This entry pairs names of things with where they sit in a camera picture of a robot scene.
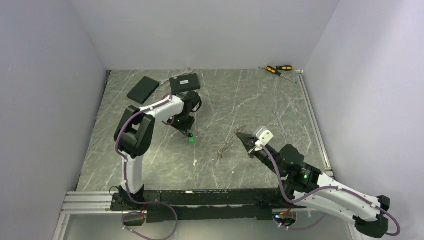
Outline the large metal keyring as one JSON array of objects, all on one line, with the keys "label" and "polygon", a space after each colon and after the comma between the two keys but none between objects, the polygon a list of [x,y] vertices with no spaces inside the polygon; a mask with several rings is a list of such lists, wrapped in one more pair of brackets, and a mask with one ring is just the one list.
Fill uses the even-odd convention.
[{"label": "large metal keyring", "polygon": [[235,143],[238,140],[237,133],[242,133],[243,131],[246,130],[246,127],[247,127],[246,125],[239,125],[238,127],[235,128],[235,130],[231,133],[230,138],[227,139],[224,142],[222,148],[217,151],[218,160],[221,160],[223,158],[223,155],[232,149],[232,147],[235,145]]}]

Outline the green key tag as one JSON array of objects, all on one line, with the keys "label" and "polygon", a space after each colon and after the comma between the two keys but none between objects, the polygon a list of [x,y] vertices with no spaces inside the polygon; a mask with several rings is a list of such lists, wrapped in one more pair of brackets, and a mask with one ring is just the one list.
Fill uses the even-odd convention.
[{"label": "green key tag", "polygon": [[190,134],[188,135],[188,140],[189,140],[189,142],[190,142],[191,144],[193,144],[193,143],[195,142],[195,137],[194,137],[194,135],[193,135],[192,133],[190,133]]}]

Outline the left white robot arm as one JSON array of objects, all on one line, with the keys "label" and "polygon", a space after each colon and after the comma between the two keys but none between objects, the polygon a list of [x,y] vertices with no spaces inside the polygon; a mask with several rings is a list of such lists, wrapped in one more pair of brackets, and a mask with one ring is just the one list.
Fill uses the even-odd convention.
[{"label": "left white robot arm", "polygon": [[191,115],[202,106],[200,95],[195,91],[167,94],[160,101],[148,106],[126,108],[116,129],[115,150],[122,158],[122,182],[118,188],[124,196],[124,204],[131,210],[144,203],[142,177],[143,159],[149,150],[155,126],[163,123],[188,138],[195,140],[191,129],[195,118]]}]

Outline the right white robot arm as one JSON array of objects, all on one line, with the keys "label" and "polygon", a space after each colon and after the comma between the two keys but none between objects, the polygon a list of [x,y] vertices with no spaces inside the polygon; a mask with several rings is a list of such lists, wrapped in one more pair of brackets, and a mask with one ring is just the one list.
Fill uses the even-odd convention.
[{"label": "right white robot arm", "polygon": [[269,145],[273,135],[266,131],[261,136],[239,132],[236,134],[250,158],[258,159],[277,176],[279,191],[276,203],[312,208],[353,224],[358,232],[371,238],[389,236],[388,213],[390,199],[360,193],[337,182],[320,169],[304,162],[292,144],[281,150]]}]

